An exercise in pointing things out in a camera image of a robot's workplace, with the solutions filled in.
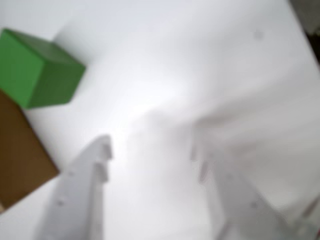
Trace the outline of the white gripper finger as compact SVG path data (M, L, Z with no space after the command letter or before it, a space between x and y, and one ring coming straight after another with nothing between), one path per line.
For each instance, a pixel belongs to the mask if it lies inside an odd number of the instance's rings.
M221 240L301 240L298 225L285 217L243 176L230 154L203 139L193 144L211 211L220 209Z
M59 175L36 231L38 240L102 240L103 187L111 138L96 137Z

